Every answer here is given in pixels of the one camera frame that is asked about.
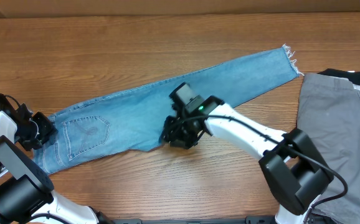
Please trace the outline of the light blue denim jeans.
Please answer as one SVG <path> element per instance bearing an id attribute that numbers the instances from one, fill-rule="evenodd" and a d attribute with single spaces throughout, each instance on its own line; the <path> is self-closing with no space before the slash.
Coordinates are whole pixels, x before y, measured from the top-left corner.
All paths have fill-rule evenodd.
<path id="1" fill-rule="evenodd" d="M 150 151 L 161 145 L 164 121 L 175 114 L 169 95 L 180 84 L 235 108 L 298 77 L 293 54 L 283 45 L 69 106 L 49 116 L 57 133 L 32 160 L 53 174 L 129 149 Z"/>

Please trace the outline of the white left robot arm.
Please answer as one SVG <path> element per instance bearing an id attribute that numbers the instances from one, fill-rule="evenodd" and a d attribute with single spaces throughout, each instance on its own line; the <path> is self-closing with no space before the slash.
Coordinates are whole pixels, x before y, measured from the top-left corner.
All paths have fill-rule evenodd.
<path id="1" fill-rule="evenodd" d="M 25 150 L 39 149 L 56 128 L 42 113 L 0 93 L 0 223 L 105 223 L 103 215 L 58 194 Z"/>

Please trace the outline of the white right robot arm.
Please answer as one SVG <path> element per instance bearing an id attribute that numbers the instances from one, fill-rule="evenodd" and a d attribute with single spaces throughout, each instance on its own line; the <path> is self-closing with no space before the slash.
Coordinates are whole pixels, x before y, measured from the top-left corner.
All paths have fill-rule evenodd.
<path id="1" fill-rule="evenodd" d="M 202 134 L 226 140 L 258 160 L 272 195 L 280 204 L 276 223 L 308 223 L 312 205 L 334 179 L 312 140 L 300 129 L 289 133 L 263 126 L 210 96 L 172 97 L 161 135 L 174 147 L 189 149 Z"/>

